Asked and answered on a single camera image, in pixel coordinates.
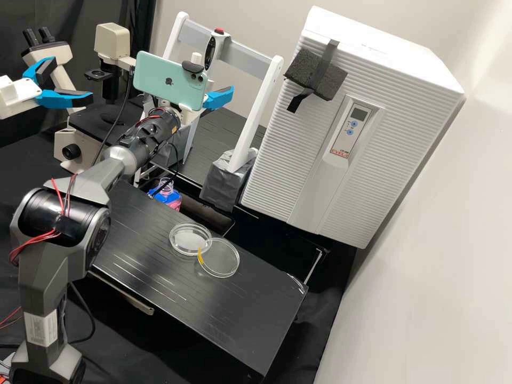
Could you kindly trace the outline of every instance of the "smartphone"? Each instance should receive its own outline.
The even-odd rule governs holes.
[[[193,74],[174,61],[144,51],[137,54],[133,86],[139,91],[200,110],[207,83],[204,71]]]

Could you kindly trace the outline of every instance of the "microscope knob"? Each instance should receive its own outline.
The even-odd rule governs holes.
[[[67,160],[73,160],[82,154],[80,147],[77,144],[69,144],[63,147],[62,154]]]

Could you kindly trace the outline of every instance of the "robotic arm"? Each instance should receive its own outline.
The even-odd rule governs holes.
[[[30,191],[10,225],[18,244],[52,229],[59,235],[32,244],[20,254],[19,287],[26,340],[12,358],[13,384],[80,383],[85,373],[82,354],[68,344],[64,325],[69,282],[85,277],[110,228],[108,192],[124,175],[147,164],[180,128],[179,116],[158,108],[159,117],[131,127],[106,149],[102,161],[75,176],[69,214],[62,214],[51,181]],[[66,193],[71,178],[55,180]]]

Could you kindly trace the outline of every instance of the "label sticker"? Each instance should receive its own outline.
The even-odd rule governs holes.
[[[57,340],[57,310],[41,317],[27,312],[23,313],[27,341],[41,347],[49,347]]]

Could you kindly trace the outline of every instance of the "petri dish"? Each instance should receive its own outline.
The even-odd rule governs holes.
[[[207,249],[201,248],[197,260],[206,272],[220,278],[234,275],[240,265],[240,255],[236,248],[221,237],[209,239]]]
[[[201,224],[186,222],[176,225],[169,233],[172,247],[185,256],[197,256],[197,250],[208,251],[212,234]]]

